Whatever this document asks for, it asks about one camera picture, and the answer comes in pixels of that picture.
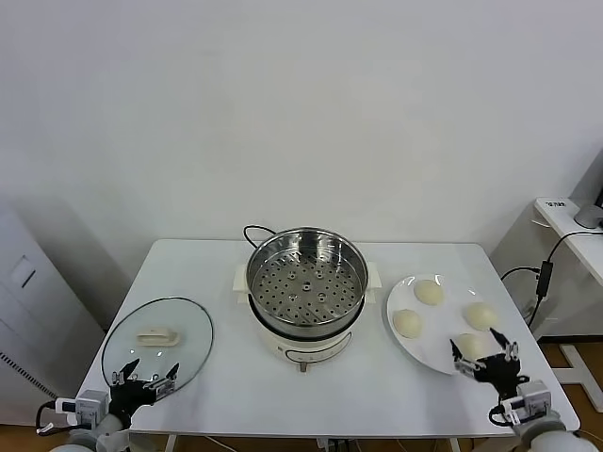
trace floor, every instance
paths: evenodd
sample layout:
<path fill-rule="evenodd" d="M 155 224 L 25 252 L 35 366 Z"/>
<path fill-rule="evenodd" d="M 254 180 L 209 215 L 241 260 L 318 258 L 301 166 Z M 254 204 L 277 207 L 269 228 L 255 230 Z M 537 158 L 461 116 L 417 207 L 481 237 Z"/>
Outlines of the floor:
<path fill-rule="evenodd" d="M 587 363 L 591 372 L 595 376 L 599 386 L 603 387 L 603 343 L 596 344 L 576 344 L 582 359 Z M 541 345 L 548 362 L 552 367 L 566 367 L 567 362 L 561 351 L 556 345 Z M 563 389 L 569 397 L 574 409 L 578 413 L 581 422 L 581 429 L 603 438 L 603 413 L 594 410 L 588 397 L 579 385 L 564 385 Z M 33 428 L 0 426 L 0 451 L 27 451 L 27 452 L 48 452 L 53 447 L 63 444 L 65 437 L 59 435 L 49 438 L 40 438 L 36 436 Z M 264 439 L 264 438 L 217 438 L 225 444 L 233 447 L 239 452 L 315 452 L 317 443 L 315 440 L 287 440 L 287 439 Z M 158 451 L 163 450 L 167 437 L 155 435 L 152 441 L 156 444 Z M 480 444 L 485 439 L 478 438 L 473 440 L 475 445 Z M 595 445 L 603 450 L 603 442 L 591 438 Z M 342 444 L 339 447 L 341 452 L 449 452 L 448 441 L 446 440 L 401 440 L 403 448 L 396 440 L 360 440 L 350 442 L 350 451 Z M 468 452 L 471 450 L 472 440 L 460 440 L 461 450 Z M 211 443 L 203 437 L 180 437 L 176 444 L 176 452 L 224 452 L 225 449 L 219 445 Z"/>

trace glass lid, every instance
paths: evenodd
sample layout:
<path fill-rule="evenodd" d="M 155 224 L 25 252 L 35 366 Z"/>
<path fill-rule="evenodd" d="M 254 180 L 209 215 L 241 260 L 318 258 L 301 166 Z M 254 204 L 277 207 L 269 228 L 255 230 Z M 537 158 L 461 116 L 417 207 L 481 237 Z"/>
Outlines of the glass lid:
<path fill-rule="evenodd" d="M 202 306 L 178 297 L 156 299 L 115 327 L 103 350 L 103 376 L 110 385 L 113 372 L 140 358 L 133 377 L 151 381 L 166 377 L 178 363 L 177 391 L 201 370 L 213 342 L 212 321 Z"/>

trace white table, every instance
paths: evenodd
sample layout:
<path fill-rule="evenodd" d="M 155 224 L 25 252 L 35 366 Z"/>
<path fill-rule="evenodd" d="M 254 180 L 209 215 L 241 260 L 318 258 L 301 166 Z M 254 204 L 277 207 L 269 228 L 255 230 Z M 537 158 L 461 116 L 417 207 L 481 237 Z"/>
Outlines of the white table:
<path fill-rule="evenodd" d="M 579 420 L 483 249 L 473 244 L 362 243 L 383 283 L 367 305 L 350 345 L 305 374 L 260 342 L 249 306 L 232 291 L 246 242 L 159 240 L 147 256 L 112 328 L 161 297 L 201 303 L 215 323 L 205 367 L 182 390 L 142 407 L 138 432 L 267 437 L 420 438 L 510 435 L 488 421 L 497 393 L 487 384 L 437 373 L 407 355 L 390 336 L 383 302 L 404 276 L 437 272 L 465 280 L 494 303 L 503 331 L 520 346 L 523 373 L 542 379 L 568 429 Z M 80 392 L 107 390 L 97 353 Z"/>

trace power cord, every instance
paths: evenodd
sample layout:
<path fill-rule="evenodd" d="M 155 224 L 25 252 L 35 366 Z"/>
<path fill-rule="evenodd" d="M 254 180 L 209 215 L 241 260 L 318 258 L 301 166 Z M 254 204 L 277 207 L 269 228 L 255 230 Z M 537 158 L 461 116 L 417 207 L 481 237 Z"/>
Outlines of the power cord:
<path fill-rule="evenodd" d="M 233 447 L 231 447 L 230 445 L 226 445 L 218 440 L 215 440 L 214 438 L 212 438 L 211 436 L 205 436 L 205 438 L 217 445 L 219 445 L 220 447 L 223 447 L 227 450 L 230 450 L 231 452 L 238 452 L 236 449 L 234 449 Z"/>
<path fill-rule="evenodd" d="M 41 426 L 41 412 L 43 412 L 46 409 L 54 410 L 55 407 L 56 407 L 56 402 L 54 400 L 50 400 L 46 403 L 43 403 L 38 408 L 38 412 L 36 413 L 36 433 L 38 433 L 38 436 L 52 436 L 52 435 L 56 435 L 57 433 L 60 433 L 62 431 L 76 430 L 78 428 L 90 429 L 90 425 L 88 425 L 88 424 L 78 424 L 76 426 L 68 426 L 68 427 L 54 427 L 53 424 L 50 423 L 47 426 L 42 427 Z"/>
<path fill-rule="evenodd" d="M 520 270 L 531 271 L 538 275 L 538 284 L 536 285 L 536 305 L 534 306 L 534 310 L 532 311 L 530 320 L 528 321 L 529 327 L 531 327 L 531 324 L 534 322 L 534 318 L 536 318 L 536 314 L 540 309 L 540 305 L 542 304 L 543 300 L 546 297 L 546 294 L 548 293 L 548 286 L 550 285 L 550 279 L 553 275 L 553 263 L 551 262 L 551 259 L 555 255 L 555 251 L 557 251 L 561 243 L 563 243 L 563 240 L 565 240 L 567 237 L 571 237 L 572 235 L 603 235 L 603 232 L 574 231 L 573 233 L 563 235 L 552 248 L 546 260 L 543 261 L 543 263 L 540 265 L 540 268 L 532 266 L 518 266 L 507 271 L 500 278 L 502 281 L 504 281 L 504 279 L 507 278 L 509 275 Z"/>
<path fill-rule="evenodd" d="M 586 433 L 588 436 L 590 436 L 591 438 L 595 438 L 596 440 L 598 440 L 600 443 L 603 444 L 603 439 L 599 438 L 598 436 L 596 436 L 594 433 L 591 433 L 590 431 L 586 431 L 586 430 L 578 430 L 574 432 L 574 435 L 578 436 L 578 432 L 580 433 Z"/>
<path fill-rule="evenodd" d="M 516 266 L 515 268 L 510 269 L 508 272 L 506 272 L 504 275 L 502 275 L 500 277 L 500 280 L 505 281 L 505 278 L 507 278 L 512 273 L 515 273 L 516 271 L 523 271 L 523 270 L 531 271 L 532 273 L 536 273 L 536 274 L 540 273 L 540 268 L 538 268 L 536 266 Z"/>
<path fill-rule="evenodd" d="M 257 248 L 257 245 L 255 245 L 253 243 L 253 240 L 251 240 L 249 238 L 249 236 L 247 235 L 247 231 L 249 231 L 250 229 L 261 229 L 262 231 L 266 231 L 267 233 L 271 233 L 272 235 L 275 235 L 276 233 L 274 231 L 272 231 L 272 229 L 266 228 L 264 226 L 259 226 L 257 224 L 248 224 L 247 226 L 245 226 L 243 228 L 243 236 L 245 237 L 245 239 L 252 244 L 252 247 Z"/>

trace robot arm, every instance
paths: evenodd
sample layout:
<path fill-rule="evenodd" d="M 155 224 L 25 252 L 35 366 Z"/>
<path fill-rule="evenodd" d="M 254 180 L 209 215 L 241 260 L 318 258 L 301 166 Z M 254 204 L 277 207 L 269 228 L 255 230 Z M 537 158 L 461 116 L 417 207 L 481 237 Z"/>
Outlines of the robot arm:
<path fill-rule="evenodd" d="M 132 416 L 141 406 L 153 405 L 174 391 L 179 367 L 177 363 L 162 379 L 154 375 L 145 381 L 134 373 L 139 361 L 126 364 L 119 373 L 113 372 L 108 406 L 107 394 L 100 391 L 86 391 L 75 400 L 58 399 L 42 405 L 36 420 L 40 436 L 72 430 L 68 443 L 51 452 L 121 452 L 128 448 Z M 55 428 L 49 424 L 41 428 L 41 410 L 50 405 L 57 412 L 74 412 L 77 426 Z"/>
<path fill-rule="evenodd" d="M 596 451 L 591 443 L 566 431 L 559 414 L 551 409 L 550 391 L 542 381 L 519 375 L 517 343 L 510 343 L 498 331 L 490 332 L 503 351 L 476 361 L 465 358 L 450 340 L 454 367 L 477 382 L 492 384 L 498 392 L 498 404 L 488 413 L 490 422 L 512 428 L 534 452 Z"/>

